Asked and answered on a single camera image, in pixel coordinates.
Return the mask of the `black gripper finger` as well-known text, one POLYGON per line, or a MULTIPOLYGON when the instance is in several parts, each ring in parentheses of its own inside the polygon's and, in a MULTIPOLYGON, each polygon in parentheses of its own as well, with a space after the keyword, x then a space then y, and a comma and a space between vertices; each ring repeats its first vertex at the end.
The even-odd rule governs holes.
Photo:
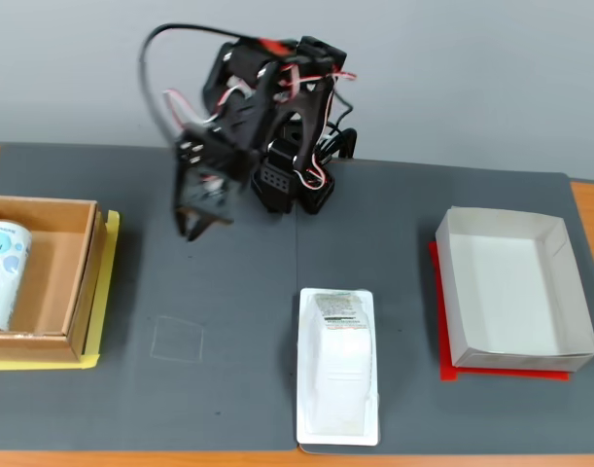
POLYGON ((172 198, 172 212, 179 234, 187 241, 198 236, 198 221, 192 219, 198 188, 198 177, 193 168, 179 165, 176 170, 172 198))
POLYGON ((197 220, 195 229, 205 230, 213 224, 231 225, 234 220, 228 209, 212 209, 206 206, 196 206, 192 209, 197 220))

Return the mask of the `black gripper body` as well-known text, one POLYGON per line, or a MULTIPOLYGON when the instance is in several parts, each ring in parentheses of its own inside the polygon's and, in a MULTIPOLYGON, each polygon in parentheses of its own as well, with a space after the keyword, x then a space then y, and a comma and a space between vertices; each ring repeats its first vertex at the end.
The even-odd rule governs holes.
POLYGON ((189 169, 207 168, 234 182, 240 195, 258 164, 258 135, 241 125, 202 127, 185 125, 174 139, 176 175, 174 194, 184 191, 189 169))

